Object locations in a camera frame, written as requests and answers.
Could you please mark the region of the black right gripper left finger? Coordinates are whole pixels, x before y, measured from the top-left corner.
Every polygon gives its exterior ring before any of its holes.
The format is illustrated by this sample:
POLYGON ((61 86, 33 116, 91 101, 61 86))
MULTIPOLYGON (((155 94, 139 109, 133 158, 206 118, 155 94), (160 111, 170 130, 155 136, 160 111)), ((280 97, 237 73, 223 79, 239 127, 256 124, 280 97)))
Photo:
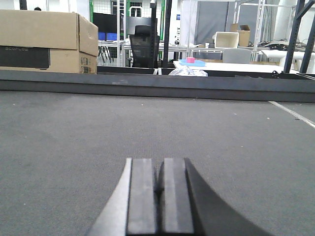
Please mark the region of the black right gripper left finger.
POLYGON ((127 158, 121 177, 88 236, 150 236, 158 232, 155 172, 148 158, 127 158))

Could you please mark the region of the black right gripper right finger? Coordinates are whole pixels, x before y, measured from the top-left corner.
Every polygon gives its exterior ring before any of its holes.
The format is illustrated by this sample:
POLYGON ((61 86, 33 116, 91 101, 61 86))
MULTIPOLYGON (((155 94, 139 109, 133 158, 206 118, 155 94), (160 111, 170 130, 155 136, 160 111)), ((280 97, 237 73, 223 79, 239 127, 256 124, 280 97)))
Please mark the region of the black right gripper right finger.
POLYGON ((161 236, 268 236, 225 202, 187 158, 165 158, 159 173, 161 236))

